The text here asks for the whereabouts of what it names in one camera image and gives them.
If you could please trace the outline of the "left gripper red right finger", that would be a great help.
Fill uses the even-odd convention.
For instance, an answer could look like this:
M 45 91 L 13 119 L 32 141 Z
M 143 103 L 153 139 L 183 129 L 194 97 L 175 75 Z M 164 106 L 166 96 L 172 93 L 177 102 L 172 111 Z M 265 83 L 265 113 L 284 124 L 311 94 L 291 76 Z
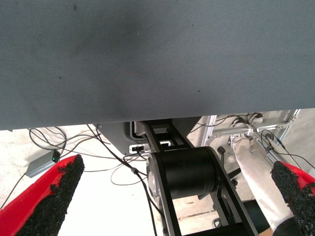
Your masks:
M 313 236 L 315 234 L 315 178 L 285 162 L 277 161 L 271 177 L 293 216 L 274 230 L 275 236 Z

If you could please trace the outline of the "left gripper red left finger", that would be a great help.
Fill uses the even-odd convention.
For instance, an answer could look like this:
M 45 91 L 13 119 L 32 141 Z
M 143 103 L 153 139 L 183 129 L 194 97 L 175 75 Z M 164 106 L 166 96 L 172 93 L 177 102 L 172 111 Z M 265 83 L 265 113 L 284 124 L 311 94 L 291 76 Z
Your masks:
M 56 236 L 84 171 L 81 155 L 65 158 L 0 211 L 2 236 Z

